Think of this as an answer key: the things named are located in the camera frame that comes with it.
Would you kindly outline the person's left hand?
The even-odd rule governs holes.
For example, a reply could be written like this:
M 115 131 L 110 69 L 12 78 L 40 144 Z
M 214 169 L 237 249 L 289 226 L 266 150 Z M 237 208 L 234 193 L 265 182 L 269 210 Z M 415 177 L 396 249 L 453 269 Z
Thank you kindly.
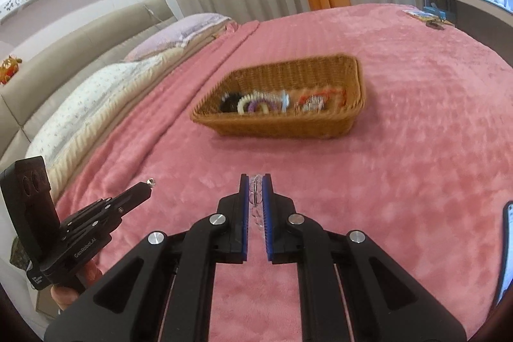
M 89 288 L 103 277 L 103 272 L 97 264 L 91 260 L 83 267 L 79 275 L 85 279 L 85 287 Z M 73 288 L 53 286 L 50 288 L 50 295 L 59 309 L 63 311 L 78 299 L 80 293 Z

